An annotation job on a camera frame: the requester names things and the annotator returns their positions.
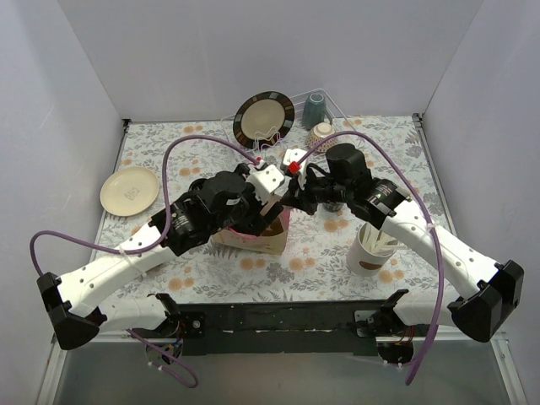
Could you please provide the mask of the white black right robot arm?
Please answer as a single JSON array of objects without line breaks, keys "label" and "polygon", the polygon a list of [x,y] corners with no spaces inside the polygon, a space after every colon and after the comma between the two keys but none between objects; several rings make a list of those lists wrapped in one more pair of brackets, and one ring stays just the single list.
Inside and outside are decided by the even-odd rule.
[{"label": "white black right robot arm", "polygon": [[374,177],[364,154],[350,143],[326,152],[327,170],[306,161],[302,149],[286,151],[282,168],[290,176],[282,203],[313,214],[320,203],[344,203],[358,219],[397,239],[432,267],[444,265],[451,287],[443,294],[440,325],[457,327],[486,343],[518,306],[524,271],[512,260],[500,263],[436,226],[431,236],[421,207],[401,187]]}]

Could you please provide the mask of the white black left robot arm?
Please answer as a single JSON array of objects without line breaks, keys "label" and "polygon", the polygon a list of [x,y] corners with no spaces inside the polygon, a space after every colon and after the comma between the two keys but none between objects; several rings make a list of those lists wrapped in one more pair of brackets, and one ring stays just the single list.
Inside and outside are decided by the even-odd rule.
[{"label": "white black left robot arm", "polygon": [[233,228],[259,236],[282,212],[272,197],[284,183],[273,165],[248,170],[238,165],[194,181],[130,239],[70,273],[40,272],[37,286],[60,347],[79,348],[100,332],[129,328],[173,336],[179,316],[161,296],[106,305],[116,290],[161,264],[204,245]]}]

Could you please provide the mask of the black plastic lid stack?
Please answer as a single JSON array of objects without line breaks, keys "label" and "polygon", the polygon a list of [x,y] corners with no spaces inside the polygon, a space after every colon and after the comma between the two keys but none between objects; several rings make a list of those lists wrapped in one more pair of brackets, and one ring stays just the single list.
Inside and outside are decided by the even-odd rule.
[{"label": "black plastic lid stack", "polygon": [[195,193],[200,193],[201,191],[204,191],[206,189],[207,183],[208,183],[208,178],[196,179],[189,186],[189,191],[190,192],[195,192]]}]

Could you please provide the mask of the paper bag pink handles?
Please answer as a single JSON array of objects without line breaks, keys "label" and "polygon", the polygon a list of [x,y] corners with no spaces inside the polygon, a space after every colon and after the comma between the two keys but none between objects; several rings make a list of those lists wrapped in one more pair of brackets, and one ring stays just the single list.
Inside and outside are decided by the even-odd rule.
[{"label": "paper bag pink handles", "polygon": [[285,208],[260,236],[224,229],[213,235],[211,241],[242,250],[281,255],[287,245],[290,214],[291,210]]}]

